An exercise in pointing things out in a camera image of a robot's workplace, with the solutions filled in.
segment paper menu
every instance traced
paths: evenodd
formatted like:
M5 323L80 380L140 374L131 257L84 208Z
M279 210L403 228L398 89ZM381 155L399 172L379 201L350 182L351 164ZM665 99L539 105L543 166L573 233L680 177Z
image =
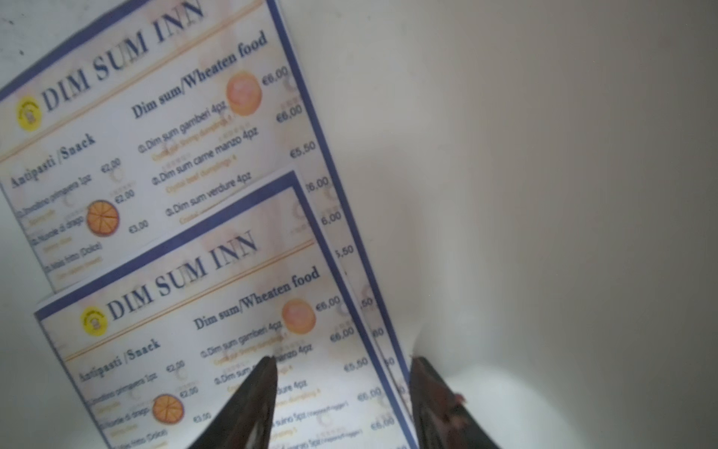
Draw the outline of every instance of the paper menu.
M0 98L0 183L56 291L295 164L408 401L406 360L274 0L130 0Z
M249 190L36 312L108 447L189 445L265 355L271 448L415 447L297 176Z

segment circular logo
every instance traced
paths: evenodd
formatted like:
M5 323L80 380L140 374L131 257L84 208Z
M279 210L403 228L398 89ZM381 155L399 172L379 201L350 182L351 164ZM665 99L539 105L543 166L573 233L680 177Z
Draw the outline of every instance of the circular logo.
M92 336L99 337L107 330L107 317L96 307L86 308L80 316L80 321L85 332Z
M42 110L33 97L24 97L17 104L17 123L25 131L34 131L42 123Z

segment food image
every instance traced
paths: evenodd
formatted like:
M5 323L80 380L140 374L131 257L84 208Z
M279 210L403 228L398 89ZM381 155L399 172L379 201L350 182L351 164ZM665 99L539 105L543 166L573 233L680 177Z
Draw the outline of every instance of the food image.
M314 329L317 324L317 316L312 306L304 300L289 300L281 309L281 317L284 325L290 332L303 335Z
M177 424L185 416L185 406L171 394L160 394L152 405L152 416L164 424Z
M262 102L262 89L257 78L249 72L233 75L227 83L227 99L235 114L242 117L254 114Z
M97 200L88 206L88 228L100 237L111 236L120 224L120 214L115 206L105 200Z

